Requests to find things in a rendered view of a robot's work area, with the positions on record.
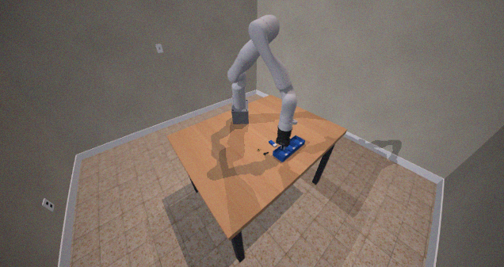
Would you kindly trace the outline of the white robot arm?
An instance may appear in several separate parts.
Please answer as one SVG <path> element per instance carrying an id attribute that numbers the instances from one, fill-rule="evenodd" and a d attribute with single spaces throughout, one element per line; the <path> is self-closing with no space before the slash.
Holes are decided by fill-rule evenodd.
<path id="1" fill-rule="evenodd" d="M 281 93 L 280 121 L 289 124 L 293 122 L 296 110 L 296 93 L 285 65 L 272 53 L 269 47 L 269 43 L 277 37 L 279 29 L 279 21 L 273 15 L 265 15 L 252 21 L 249 25 L 251 40 L 243 46 L 227 76 L 229 81 L 233 83 L 232 99 L 234 107 L 244 109 L 246 107 L 246 71 L 261 56 Z"/>

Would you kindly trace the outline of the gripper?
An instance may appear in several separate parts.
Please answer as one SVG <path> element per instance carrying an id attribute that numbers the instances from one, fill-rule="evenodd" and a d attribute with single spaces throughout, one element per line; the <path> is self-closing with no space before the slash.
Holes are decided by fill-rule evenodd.
<path id="1" fill-rule="evenodd" d="M 281 149 L 284 147 L 283 150 L 285 149 L 285 147 L 288 147 L 288 145 L 290 144 L 289 137 L 291 136 L 291 133 L 292 133 L 292 124 L 296 125 L 297 120 L 293 119 L 293 122 L 289 123 L 289 124 L 283 123 L 279 120 L 279 123 L 277 126 L 278 130 L 277 130 L 276 143 L 281 145 Z"/>

